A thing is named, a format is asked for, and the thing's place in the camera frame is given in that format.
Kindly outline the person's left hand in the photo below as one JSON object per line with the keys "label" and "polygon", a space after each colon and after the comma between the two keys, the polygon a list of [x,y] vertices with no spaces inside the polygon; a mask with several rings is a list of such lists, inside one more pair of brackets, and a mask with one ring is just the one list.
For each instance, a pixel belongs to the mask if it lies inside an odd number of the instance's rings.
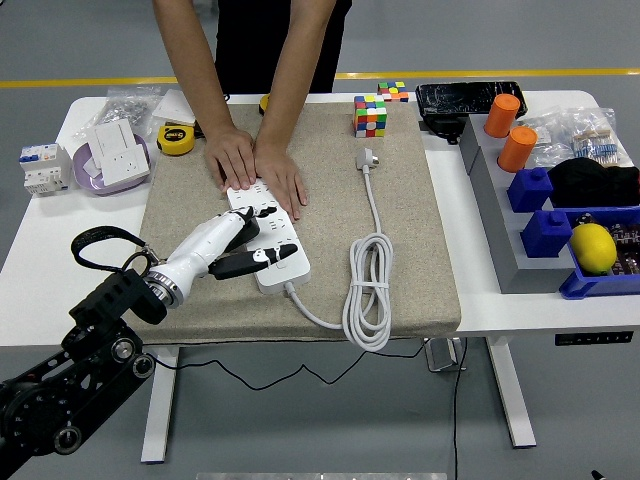
{"label": "person's left hand", "polygon": [[284,147],[257,143],[253,149],[256,175],[261,178],[281,208],[295,223],[301,218],[308,195],[295,161]]}

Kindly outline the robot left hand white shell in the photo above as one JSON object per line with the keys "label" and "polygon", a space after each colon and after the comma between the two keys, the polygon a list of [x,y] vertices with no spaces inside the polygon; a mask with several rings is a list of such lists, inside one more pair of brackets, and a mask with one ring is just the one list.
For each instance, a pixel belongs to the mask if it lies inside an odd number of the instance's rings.
{"label": "robot left hand white shell", "polygon": [[245,206],[229,210],[198,225],[162,264],[152,267],[145,282],[169,308],[181,306],[196,278],[208,274],[218,280],[267,269],[298,251],[286,243],[271,248],[235,253],[233,250],[260,233],[257,220],[274,213],[274,207],[258,210]]}

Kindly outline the person's right hand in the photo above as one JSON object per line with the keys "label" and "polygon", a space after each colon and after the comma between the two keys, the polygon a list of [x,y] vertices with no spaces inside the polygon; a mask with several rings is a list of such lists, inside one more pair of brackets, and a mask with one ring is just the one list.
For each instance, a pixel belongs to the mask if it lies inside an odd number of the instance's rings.
{"label": "person's right hand", "polygon": [[257,174],[251,135],[234,126],[205,134],[205,160],[220,191],[248,189]]}

